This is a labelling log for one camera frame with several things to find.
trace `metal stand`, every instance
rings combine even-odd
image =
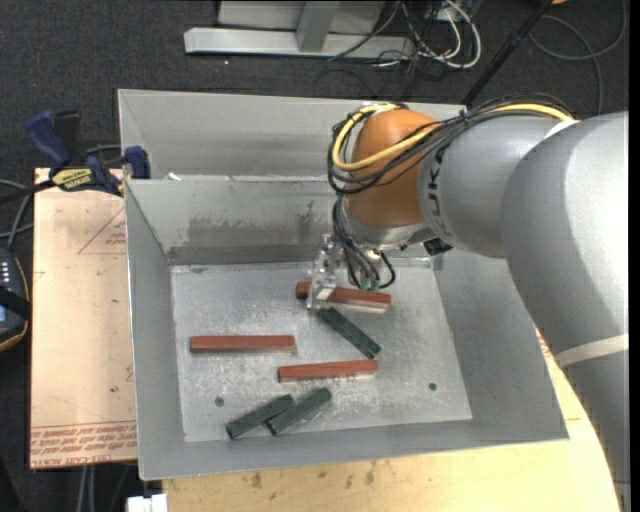
[[[344,2],[304,2],[295,30],[193,28],[184,34],[185,49],[187,53],[332,57],[360,43],[367,33],[365,32],[365,35],[329,33],[331,29],[336,31],[336,24],[338,30],[340,25],[344,29],[351,24],[346,19],[345,23],[339,23],[338,17],[354,16],[346,8],[340,8],[341,3]],[[370,9],[370,11],[373,9],[375,13],[375,18],[373,18],[373,24],[375,24],[384,2],[369,3],[376,4],[372,5]],[[246,13],[251,13],[255,18],[258,9],[259,6],[254,6],[251,11],[246,10]],[[239,17],[236,14],[233,21],[237,23]],[[371,24],[369,31],[373,30],[373,24]],[[280,28],[291,26],[291,23],[280,25],[270,23],[269,25],[272,28]],[[382,52],[403,51],[403,49],[406,51],[407,44],[404,37],[372,37],[360,48],[350,53],[349,57],[376,58]]]

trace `cardboard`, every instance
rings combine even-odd
[[[137,457],[124,220],[116,196],[35,195],[32,469]]]

